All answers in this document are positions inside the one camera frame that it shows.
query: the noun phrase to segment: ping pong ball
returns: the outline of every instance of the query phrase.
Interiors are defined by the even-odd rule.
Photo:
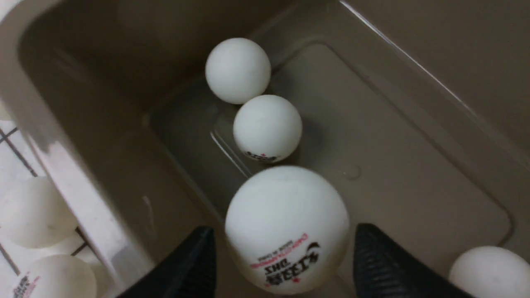
[[[262,162],[278,162],[288,157],[300,143],[302,118],[289,101],[276,95],[251,99],[234,119],[234,139],[248,157]]]
[[[456,259],[449,280],[479,298],[530,297],[530,265],[500,247],[477,247]]]
[[[96,278],[87,263],[57,255],[31,264],[20,275],[12,293],[30,298],[95,298],[96,290]]]
[[[47,177],[15,186],[0,203],[0,233],[23,247],[52,246],[76,227],[76,218]]]
[[[206,82],[220,99],[243,104],[265,91],[270,81],[270,61],[252,40],[227,39],[206,61]]]
[[[347,251],[349,215],[323,177],[277,166],[237,191],[225,222],[240,272],[274,294],[310,291],[331,278]]]

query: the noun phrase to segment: beige plastic container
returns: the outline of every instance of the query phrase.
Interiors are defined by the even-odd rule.
[[[475,246],[530,259],[527,11],[524,0],[24,0],[0,24],[0,94],[121,288],[209,224],[218,296],[267,297],[223,238],[230,199],[266,166],[239,153],[238,107],[204,79],[216,44],[250,38],[272,62],[266,94],[303,119],[282,163],[323,175],[353,224],[377,224],[446,275]],[[351,297],[352,262],[305,297]]]

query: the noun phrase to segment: white tile floor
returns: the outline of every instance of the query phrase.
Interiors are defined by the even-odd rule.
[[[0,202],[13,185],[45,175],[15,123],[0,121]],[[0,234],[0,252],[0,297],[11,296],[9,291],[17,280],[17,274],[29,264],[40,258],[59,254],[75,255],[90,264],[98,280],[98,297],[112,298],[117,295],[106,269],[77,233],[44,249],[17,246]]]

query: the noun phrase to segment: floor tile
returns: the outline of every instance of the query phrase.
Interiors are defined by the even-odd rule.
[[[13,121],[4,121],[0,120],[0,129],[5,133],[9,133],[16,127],[15,122]]]
[[[31,151],[29,145],[26,143],[21,132],[14,133],[13,135],[9,137],[9,140],[11,141],[11,143],[13,143],[13,145],[15,145],[15,147],[22,154],[22,156],[26,159],[26,161],[33,168],[33,170],[37,173],[37,175],[46,176],[46,172],[40,166],[40,163],[37,161],[37,158],[35,157],[35,155],[33,155],[33,152]]]
[[[4,194],[14,185],[21,181],[33,178],[30,171],[11,151],[7,143],[0,143],[0,200]]]
[[[96,280],[98,281],[98,298],[111,298],[114,293],[118,293],[112,279],[110,278],[107,269],[99,262],[98,258],[90,247],[85,247],[80,251],[76,257],[87,262],[94,274],[96,275]]]
[[[0,254],[0,297],[12,297],[8,295],[16,281],[15,271]]]
[[[76,232],[73,232],[72,236],[48,248],[31,249],[21,247],[1,234],[0,243],[19,270],[24,271],[31,263],[38,259],[53,255],[71,255],[76,249],[83,245],[84,241]]]

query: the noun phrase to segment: white ping pong ball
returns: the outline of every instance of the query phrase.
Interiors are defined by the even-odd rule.
[[[206,61],[206,82],[223,101],[243,104],[262,94],[270,81],[271,66],[265,51],[246,38],[218,44]]]
[[[47,177],[24,181],[0,203],[0,233],[27,248],[52,246],[74,234],[77,220]]]
[[[240,272],[274,294],[310,291],[331,278],[350,240],[339,193],[322,176],[277,166],[237,191],[225,232]]]
[[[12,293],[30,298],[96,298],[96,278],[76,257],[56,255],[32,263],[19,276]]]
[[[463,253],[453,264],[449,280],[479,298],[530,297],[530,265],[500,247],[477,247]]]
[[[302,118],[288,100],[261,95],[244,104],[234,119],[234,139],[248,157],[278,162],[296,149],[302,137]]]

